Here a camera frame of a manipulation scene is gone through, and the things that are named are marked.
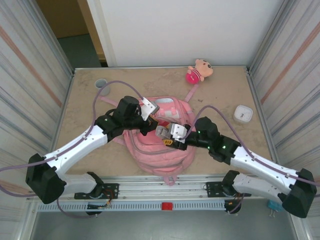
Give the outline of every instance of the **beige tabletop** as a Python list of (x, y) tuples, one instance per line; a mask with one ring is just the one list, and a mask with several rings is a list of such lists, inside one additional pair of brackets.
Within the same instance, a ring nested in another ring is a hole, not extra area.
[[(243, 67), (215, 67), (213, 75), (200, 83), (199, 88), (189, 101), (194, 113), (204, 105), (213, 105), (220, 109), (231, 121), (236, 131), (255, 153), (270, 159), (265, 136), (259, 121), (253, 97)], [(107, 81), (121, 80), (134, 86), (144, 97), (175, 96), (184, 99), (193, 87), (185, 80), (187, 68), (95, 68), (78, 69), (62, 122), (57, 147), (62, 147), (83, 133), (91, 124), (93, 117), (92, 102), (97, 93), (95, 81), (104, 78)], [(129, 87), (114, 83), (110, 85), (108, 98), (119, 101), (126, 95), (136, 96)], [(253, 109), (252, 120), (240, 124), (233, 120), (238, 105)], [(98, 100), (97, 117), (114, 108)], [(224, 120), (212, 109), (206, 109), (202, 116), (209, 117), (221, 134), (234, 138)], [(192, 165), (183, 174), (222, 174), (230, 170), (229, 165), (219, 163), (209, 156), (207, 149), (197, 148)], [(99, 176), (139, 176), (149, 173), (141, 170), (125, 146), (109, 142), (92, 151), (76, 163), (68, 173), (83, 174), (88, 171)]]

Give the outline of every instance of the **purple cable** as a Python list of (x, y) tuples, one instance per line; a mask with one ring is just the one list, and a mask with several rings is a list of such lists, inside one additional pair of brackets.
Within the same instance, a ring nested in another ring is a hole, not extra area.
[[(88, 130), (88, 132), (85, 134), (85, 136), (87, 137), (92, 129), (94, 128), (95, 126), (95, 121), (96, 121), (96, 101), (99, 97), (99, 94), (101, 93), (101, 91), (108, 85), (110, 84), (114, 84), (114, 83), (121, 83), (121, 84), (124, 84), (128, 87), (130, 87), (133, 91), (135, 91), (135, 93), (139, 96), (139, 98), (143, 99), (144, 97), (133, 87), (131, 86), (129, 83), (126, 83), (124, 81), (119, 81), (119, 80), (115, 80), (115, 81), (110, 81), (110, 82), (107, 82), (103, 87), (101, 87), (99, 89), (99, 91), (97, 92), (97, 94), (95, 95), (94, 97), (94, 100), (93, 100), (93, 103), (92, 103), (92, 110), (93, 110), (93, 119), (92, 119), (92, 122), (91, 122), (91, 126)], [(78, 146), (82, 141), (84, 141), (85, 138), (81, 138), (79, 141), (77, 141), (74, 145), (68, 147), (67, 149), (63, 150), (62, 152), (58, 153), (56, 155), (56, 157), (60, 157), (61, 155), (69, 152), (70, 150), (74, 149), (76, 146)], [(45, 159), (43, 161), (38, 161), (38, 162), (34, 162), (34, 163), (28, 163), (28, 164), (22, 164), (22, 165), (16, 165), (16, 166), (6, 166), (6, 167), (3, 167), (3, 168), (0, 168), (0, 173), (2, 171), (6, 171), (6, 170), (12, 170), (12, 169), (22, 169), (22, 168), (28, 168), (28, 167), (33, 167), (33, 166), (37, 166), (37, 165), (41, 165), (41, 164), (45, 164), (49, 161), (52, 161), (56, 159), (54, 156), (53, 157), (50, 157), (48, 159)], [(13, 192), (10, 192), (8, 190), (6, 190), (1, 184), (0, 184), (0, 190), (2, 192), (4, 192), (5, 194), (8, 194), (10, 196), (13, 196), (13, 197), (18, 197), (18, 198), (30, 198), (30, 197), (35, 197), (37, 196), (36, 194), (16, 194), (16, 193), (13, 193)]]
[(58, 206), (58, 209), (60, 210), (60, 212), (62, 212), (64, 215), (66, 215), (66, 216), (68, 216), (70, 218), (74, 218), (74, 219), (90, 219), (90, 218), (96, 217), (96, 215), (78, 216), (78, 215), (74, 215), (74, 214), (71, 214), (71, 213), (68, 213), (68, 212), (64, 211), (62, 209), (62, 207), (60, 206), (60, 204), (59, 204), (59, 198), (56, 199), (56, 205)]
[[(269, 169), (271, 169), (271, 170), (273, 170), (273, 171), (275, 171), (275, 172), (277, 172), (277, 173), (279, 173), (279, 174), (282, 174), (282, 175), (287, 176), (287, 173), (286, 173), (286, 172), (281, 171), (281, 170), (279, 170), (279, 169), (277, 169), (277, 168), (275, 168), (275, 167), (273, 167), (273, 166), (270, 166), (269, 164), (267, 164), (267, 163), (259, 160), (258, 158), (255, 158), (254, 155), (249, 151), (249, 149), (247, 148), (247, 146), (245, 145), (245, 143), (241, 140), (240, 136), (237, 134), (236, 130), (235, 130), (234, 127), (231, 125), (231, 123), (230, 123), (229, 120), (226, 118), (226, 116), (225, 116), (219, 109), (217, 109), (217, 108), (214, 107), (214, 106), (206, 105), (206, 106), (204, 106), (203, 108), (201, 108), (201, 110), (200, 110), (200, 111), (198, 112), (198, 114), (195, 116), (195, 119), (194, 119), (194, 121), (193, 121), (193, 123), (192, 123), (192, 125), (191, 125), (191, 127), (190, 127), (190, 129), (189, 129), (189, 131), (186, 133), (186, 135), (185, 135), (184, 137), (181, 138), (181, 140), (186, 139), (186, 138), (190, 135), (190, 133), (191, 133), (192, 129), (194, 128), (194, 126), (195, 126), (195, 124), (196, 124), (196, 121), (198, 120), (200, 114), (201, 114), (206, 108), (211, 108), (211, 109), (215, 110), (215, 111), (224, 119), (224, 121), (226, 122), (226, 124), (228, 124), (229, 128), (232, 130), (232, 132), (233, 132), (233, 134), (235, 135), (235, 137), (239, 140), (239, 142), (241, 143), (241, 145), (243, 146), (243, 148), (245, 149), (245, 151), (248, 153), (248, 155), (249, 155), (253, 160), (257, 161), (257, 162), (260, 163), (261, 165), (263, 165), (263, 166), (265, 166), (265, 167), (267, 167), (267, 168), (269, 168)], [(290, 178), (292, 178), (292, 179), (299, 180), (299, 181), (304, 182), (304, 183), (307, 183), (307, 184), (311, 184), (311, 185), (315, 185), (315, 186), (320, 187), (320, 183), (317, 183), (317, 182), (314, 182), (314, 181), (309, 181), (309, 180), (303, 179), (303, 178), (301, 178), (301, 177), (293, 176), (293, 175), (291, 175), (291, 174), (289, 174), (288, 177), (290, 177)]]
[(232, 214), (242, 203), (242, 201), (244, 200), (245, 194), (242, 194), (241, 200), (240, 202), (237, 204), (237, 206), (235, 206), (234, 209), (232, 209), (231, 211), (228, 211), (229, 214)]

